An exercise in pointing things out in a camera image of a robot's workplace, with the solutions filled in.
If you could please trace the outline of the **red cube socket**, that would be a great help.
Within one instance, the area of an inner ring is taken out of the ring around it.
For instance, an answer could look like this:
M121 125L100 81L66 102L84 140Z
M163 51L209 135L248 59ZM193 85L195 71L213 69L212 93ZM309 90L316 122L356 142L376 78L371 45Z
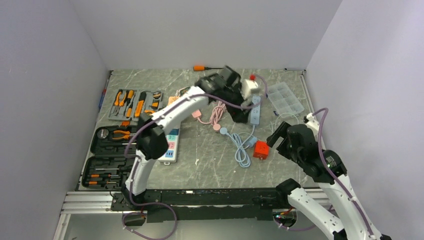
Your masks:
M260 160L266 160L269 156L269 151L267 142L258 140L254 145L252 156Z

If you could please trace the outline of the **light blue cube adapter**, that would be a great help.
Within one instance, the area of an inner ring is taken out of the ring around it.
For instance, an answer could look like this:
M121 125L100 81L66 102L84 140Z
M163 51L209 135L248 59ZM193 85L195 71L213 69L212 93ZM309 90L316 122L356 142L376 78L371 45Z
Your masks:
M247 148L252 148L254 147L254 145L256 144L256 142L258 141L258 139L255 136L251 136L247 142L245 143L245 146Z

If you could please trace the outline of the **light blue power strip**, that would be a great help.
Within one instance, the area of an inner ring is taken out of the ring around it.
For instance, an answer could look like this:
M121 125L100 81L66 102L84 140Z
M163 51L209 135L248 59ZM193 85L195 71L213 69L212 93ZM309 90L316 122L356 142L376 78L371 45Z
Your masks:
M262 98L258 95L252 97L252 104L255 105L250 111L250 124L252 126L258 126L260 123L261 101Z

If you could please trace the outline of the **pink power strip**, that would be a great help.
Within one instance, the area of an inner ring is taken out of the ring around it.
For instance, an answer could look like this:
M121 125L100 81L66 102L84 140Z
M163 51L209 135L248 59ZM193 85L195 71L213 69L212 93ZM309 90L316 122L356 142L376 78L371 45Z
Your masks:
M202 113L199 109L195 110L191 115L194 119L199 119L202 117Z

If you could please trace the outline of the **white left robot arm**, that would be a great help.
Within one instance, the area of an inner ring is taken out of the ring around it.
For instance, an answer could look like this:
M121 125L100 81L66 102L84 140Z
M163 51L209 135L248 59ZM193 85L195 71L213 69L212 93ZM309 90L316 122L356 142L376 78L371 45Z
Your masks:
M233 122L247 123L254 107L251 96L261 91L255 80L243 79L224 66L219 72L199 78L188 91L170 105L153 113L142 113L137 132L129 140L136 144L135 159L128 179L122 186L124 204L131 210L144 203L147 183L156 161L169 149L167 135L196 110L211 102L224 103Z

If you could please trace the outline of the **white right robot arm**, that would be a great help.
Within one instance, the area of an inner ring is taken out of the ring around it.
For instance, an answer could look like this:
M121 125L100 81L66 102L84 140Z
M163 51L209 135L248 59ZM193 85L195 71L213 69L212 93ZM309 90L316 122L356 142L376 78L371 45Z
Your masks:
M277 152L296 163L326 194L335 210L332 214L313 199L294 179L276 186L275 200L282 207L293 207L305 215L329 240L389 240L365 213L352 188L347 169L340 156L324 150L316 139L314 127L282 122L266 139L271 148L278 139Z

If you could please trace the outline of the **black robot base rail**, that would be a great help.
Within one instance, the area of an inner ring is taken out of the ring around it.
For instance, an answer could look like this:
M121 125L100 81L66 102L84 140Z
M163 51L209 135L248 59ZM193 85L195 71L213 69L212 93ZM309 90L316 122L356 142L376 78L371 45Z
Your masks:
M148 223L177 219L271 221L291 207L275 188L148 189L142 197L126 199L121 192L112 197L111 211L143 211Z

